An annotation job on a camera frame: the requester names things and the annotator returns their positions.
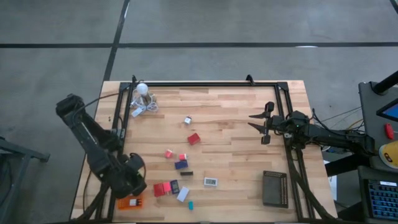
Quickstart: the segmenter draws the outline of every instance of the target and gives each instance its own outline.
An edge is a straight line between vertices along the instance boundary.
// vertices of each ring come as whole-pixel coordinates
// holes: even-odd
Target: light bulb
[[[148,94],[148,86],[145,83],[138,84],[137,92],[142,96],[146,96]]]

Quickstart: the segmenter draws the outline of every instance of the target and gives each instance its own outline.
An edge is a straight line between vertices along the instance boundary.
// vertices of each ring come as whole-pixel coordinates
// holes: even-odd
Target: concrete floor
[[[1,1],[0,44],[111,43],[122,4]],[[397,23],[388,0],[132,0],[121,42],[387,42],[398,41]],[[109,52],[0,49],[0,136],[51,153],[47,164],[32,161],[13,223],[68,219],[83,150],[55,104],[69,93],[98,97]],[[397,56],[398,47],[119,49],[110,79],[305,80],[322,119],[359,106],[358,83],[396,71]],[[359,111],[333,128],[360,118]],[[359,200],[356,179],[339,176],[340,202]]]

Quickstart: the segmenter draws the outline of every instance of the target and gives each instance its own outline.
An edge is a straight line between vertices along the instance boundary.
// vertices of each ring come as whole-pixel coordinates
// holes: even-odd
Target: wooden tabletop
[[[303,81],[287,81],[294,110],[310,115],[310,105]],[[117,93],[119,82],[104,82],[101,96]],[[124,153],[138,153],[146,163],[146,183],[142,193],[144,206],[135,210],[114,210],[114,222],[292,222],[296,221],[290,179],[289,208],[262,205],[262,171],[289,175],[283,139],[271,134],[271,143],[261,145],[261,135],[247,122],[262,124],[248,116],[262,113],[268,101],[276,103],[271,87],[151,87],[159,111],[133,118],[130,116]],[[287,111],[284,95],[284,111]],[[96,122],[111,128],[117,96],[98,103]],[[183,123],[192,117],[191,125]],[[191,146],[187,137],[198,133],[201,142]],[[182,177],[175,170],[177,159],[166,159],[167,149],[186,153],[193,176]],[[312,192],[326,210],[336,217],[335,204],[319,147],[303,150],[308,181]],[[89,173],[85,162],[72,210],[72,218],[83,211],[83,189]],[[218,179],[217,187],[205,187],[204,177]],[[154,197],[153,185],[178,180],[190,189],[184,202],[176,195]],[[86,207],[100,188],[92,175],[86,193]],[[307,209],[303,192],[300,198],[304,216]],[[188,209],[192,200],[194,209]]]

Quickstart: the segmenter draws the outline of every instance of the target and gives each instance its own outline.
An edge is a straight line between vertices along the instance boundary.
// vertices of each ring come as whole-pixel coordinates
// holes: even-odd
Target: computer screen
[[[398,98],[386,106],[383,106],[376,112],[376,114],[383,118],[398,121]]]

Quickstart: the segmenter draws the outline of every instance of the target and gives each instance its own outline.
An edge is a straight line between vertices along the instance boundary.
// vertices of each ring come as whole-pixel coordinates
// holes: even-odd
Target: blue keyboard
[[[374,218],[398,220],[398,187],[369,183]]]

